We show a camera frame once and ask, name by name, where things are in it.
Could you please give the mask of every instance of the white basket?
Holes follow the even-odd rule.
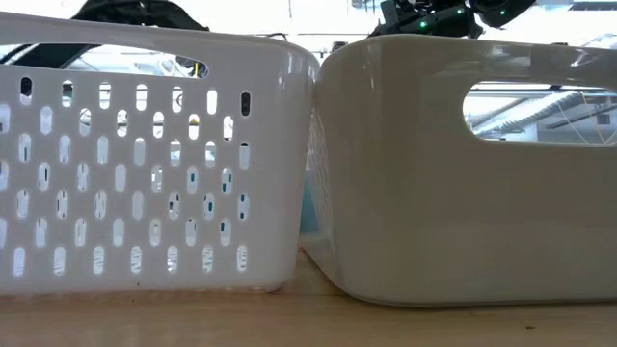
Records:
[[[394,36],[337,50],[316,84],[303,245],[351,295],[439,306],[617,297],[617,147],[482,141],[482,81],[617,90],[617,52]]]
[[[274,288],[290,278],[318,70],[310,53],[276,40],[6,13],[0,33],[0,44],[124,45],[209,68],[204,79],[180,79],[0,66],[0,293]],[[20,97],[24,77],[31,99]],[[104,108],[101,83],[111,86]],[[138,85],[148,89],[144,111]],[[179,112],[174,87],[182,89]],[[246,117],[243,92],[251,94]],[[90,127],[80,125],[85,108]],[[120,110],[128,114],[123,137]],[[160,138],[156,112],[164,115]],[[196,140],[192,114],[200,117]],[[230,140],[225,116],[234,121]],[[214,162],[205,160],[206,141],[215,143]]]

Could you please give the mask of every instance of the black cable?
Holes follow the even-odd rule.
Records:
[[[484,5],[483,4],[482,7],[480,8],[477,5],[475,5],[475,1],[469,0],[469,5],[471,6],[472,10],[477,10],[477,11],[481,11],[481,12],[492,12],[492,11],[501,9],[503,7],[503,5],[505,5],[507,2],[508,2],[507,0],[504,0],[501,3],[496,4],[496,5],[492,5],[492,6]]]
[[[92,11],[97,11],[100,9],[104,9],[107,7],[112,7],[112,8],[116,8],[116,7],[122,7],[122,6],[127,6],[127,5],[135,5],[135,4],[140,4],[142,5],[144,1],[139,1],[139,0],[125,0],[125,1],[108,1],[106,3],[102,3],[102,4],[96,4],[96,5],[90,5],[89,7],[82,9],[79,13],[77,13],[76,16],[80,15],[80,14],[87,14],[87,13],[91,13]],[[161,1],[161,0],[151,0],[148,1],[148,5],[150,6],[151,3],[169,3],[168,1]]]
[[[7,53],[7,55],[5,55],[4,57],[2,57],[2,59],[0,59],[0,64],[5,64],[7,61],[9,61],[12,57],[16,56],[17,54],[21,53],[24,49],[28,48],[32,46],[32,44],[22,44],[20,46],[18,46],[17,48],[13,49],[12,51],[10,51],[9,53]]]
[[[372,32],[372,33],[368,34],[368,37],[369,37],[369,38],[373,38],[373,37],[379,36],[379,35],[381,34],[381,28],[382,28],[382,26],[381,26],[381,25],[378,25],[378,26],[375,28],[375,30],[373,30],[373,32]]]
[[[280,36],[284,40],[287,40],[287,35],[285,35],[284,33],[272,33],[272,34],[264,35],[265,38],[273,38],[273,37],[276,37],[276,36]]]
[[[182,100],[184,99],[182,96],[184,95],[184,93],[181,93],[180,95],[177,96],[177,98],[175,99],[175,103],[182,107]]]

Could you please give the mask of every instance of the wire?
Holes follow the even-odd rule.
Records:
[[[16,56],[17,54],[19,54],[20,52],[22,52],[24,49],[30,47],[32,44],[23,44],[18,46],[17,48],[15,48],[14,50],[10,51],[9,53],[7,53],[6,56],[2,57],[2,59],[0,59],[0,64],[5,64],[7,61],[9,61],[12,57]]]
[[[284,33],[272,33],[272,34],[268,34],[268,35],[264,35],[265,38],[273,38],[275,36],[280,36],[282,37],[284,40],[287,40],[287,35]]]
[[[598,118],[596,118],[595,116],[591,116],[591,111],[589,111],[589,104],[587,104],[587,99],[585,99],[585,95],[582,93],[582,91],[578,91],[578,92],[580,93],[580,96],[582,96],[582,101],[585,103],[585,108],[587,109],[587,112],[589,113],[589,118],[594,123],[594,127],[596,128],[596,132],[598,133],[598,136],[600,136],[600,140],[602,140],[602,143],[604,143],[604,136],[602,136],[602,132],[600,131],[600,127],[598,126]]]
[[[608,139],[606,139],[606,141],[604,141],[605,145],[612,145],[613,144],[613,138],[617,135],[617,131],[613,131],[612,135],[610,135],[610,137],[608,137]]]
[[[126,56],[120,52],[115,51],[114,52],[115,55],[119,56],[120,59],[124,62],[124,64],[126,65],[126,67],[128,67],[129,70],[135,72],[135,73],[142,73],[142,71],[140,69],[138,69],[137,67],[135,67],[135,64],[133,61],[130,61],[129,59],[126,58]]]
[[[175,67],[174,62],[172,62],[172,69],[171,70],[167,70],[165,68],[165,66],[163,66],[163,60],[162,59],[158,60],[158,68],[161,70],[161,72],[163,73],[164,76],[173,76],[174,75],[174,67]]]
[[[481,6],[481,8],[482,8],[481,10],[483,10],[483,11],[485,11],[485,12],[491,12],[491,11],[499,10],[499,9],[501,9],[501,8],[502,8],[505,4],[507,4],[507,3],[508,3],[508,0],[501,1],[500,3],[499,3],[499,2],[497,2],[497,1],[495,1],[495,2],[496,2],[496,4],[494,4],[494,5],[492,5],[492,6],[490,6],[490,5],[485,5],[485,4],[483,3],[483,4],[482,4],[482,6]],[[480,10],[480,8],[479,8],[477,5],[475,5],[475,1],[472,1],[472,0],[471,0],[471,1],[469,1],[469,4],[471,5],[471,8],[472,8],[472,9],[478,9],[478,10]]]
[[[96,11],[96,10],[100,10],[100,9],[104,9],[104,8],[107,8],[107,7],[116,8],[116,7],[120,7],[120,6],[142,4],[142,2],[143,1],[140,1],[140,0],[107,1],[105,3],[90,5],[89,7],[83,9],[82,11],[80,11],[77,15],[80,15],[80,14],[83,15],[83,14],[90,13],[92,11]],[[165,3],[167,1],[150,0],[150,1],[148,1],[148,4],[151,5],[152,2],[154,2],[154,3]]]
[[[557,107],[559,107],[559,111],[561,111],[561,115],[563,116],[563,118],[566,120],[566,122],[568,124],[570,124],[570,126],[572,127],[572,129],[577,133],[577,135],[579,136],[579,138],[585,143],[585,144],[589,144],[587,142],[587,140],[585,140],[584,137],[582,137],[582,135],[580,135],[580,133],[578,132],[578,130],[575,128],[575,126],[570,122],[570,120],[568,120],[568,118],[566,117],[566,114],[563,113],[563,109],[561,108],[561,104],[559,103],[559,101],[557,101]]]
[[[77,58],[77,60],[78,60],[78,61],[80,61],[80,62],[82,62],[82,63],[84,63],[85,65],[89,66],[89,67],[90,67],[91,69],[93,69],[94,71],[100,71],[98,68],[94,67],[92,64],[90,64],[90,63],[86,62],[86,61],[84,60],[84,58],[82,58],[82,57]]]

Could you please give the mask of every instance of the white plastic basket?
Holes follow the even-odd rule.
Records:
[[[124,45],[209,69],[204,79],[181,79],[0,66],[0,293],[272,289],[290,278],[318,70],[310,53],[277,40],[6,13],[0,33],[0,44]],[[20,96],[24,77],[31,98]],[[101,83],[111,87],[109,103],[99,102]],[[148,90],[143,111],[138,85]],[[218,95],[213,115],[210,90]],[[243,92],[251,94],[248,116]],[[90,124],[80,124],[82,109]],[[123,136],[120,110],[128,115]],[[162,136],[153,135],[157,112]]]
[[[615,61],[420,36],[337,50],[315,88],[308,254],[346,292],[389,305],[616,298],[617,147],[483,141],[462,111],[482,81],[617,90]]]

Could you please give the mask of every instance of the plastic storage bin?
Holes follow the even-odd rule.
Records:
[[[320,69],[303,245],[349,294],[404,306],[617,297],[617,147],[487,142],[481,81],[617,89],[617,52],[393,36]]]
[[[0,33],[0,44],[124,45],[209,69],[186,79],[0,66],[0,293],[273,289],[291,277],[319,68],[309,52],[277,40],[7,13]],[[24,78],[30,97],[20,95]],[[108,102],[99,100],[102,83]],[[138,85],[147,88],[144,110]],[[181,110],[172,106],[178,89]],[[90,121],[80,122],[84,112]],[[123,134],[119,112],[128,115]],[[226,116],[233,133],[224,138]]]

